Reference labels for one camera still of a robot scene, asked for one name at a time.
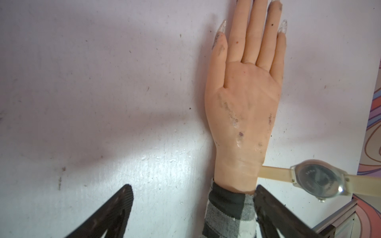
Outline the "plaid sleeve mannequin forearm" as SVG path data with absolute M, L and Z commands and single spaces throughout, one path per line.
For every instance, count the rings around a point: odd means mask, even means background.
M 208 194 L 202 238 L 256 238 L 254 196 L 228 191 L 214 181 Z

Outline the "beige strap wrist watch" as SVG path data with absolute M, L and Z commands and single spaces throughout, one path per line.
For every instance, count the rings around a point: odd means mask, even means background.
M 259 177 L 292 183 L 320 202 L 337 196 L 381 196 L 381 179 L 350 175 L 321 160 L 306 160 L 290 168 L 262 166 Z

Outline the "mannequin hand with glitter nails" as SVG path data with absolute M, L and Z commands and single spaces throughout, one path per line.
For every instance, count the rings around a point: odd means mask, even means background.
M 214 39 L 205 111 L 216 146 L 214 182 L 254 193 L 282 94 L 287 23 L 281 1 L 237 1 L 229 36 Z

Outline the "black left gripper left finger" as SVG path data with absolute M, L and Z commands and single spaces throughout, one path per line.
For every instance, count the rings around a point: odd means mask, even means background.
M 125 184 L 68 238 L 122 238 L 134 201 L 132 186 Z

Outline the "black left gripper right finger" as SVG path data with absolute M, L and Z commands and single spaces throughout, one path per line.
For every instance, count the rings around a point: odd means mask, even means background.
M 263 238 L 320 238 L 263 186 L 254 193 L 257 222 Z

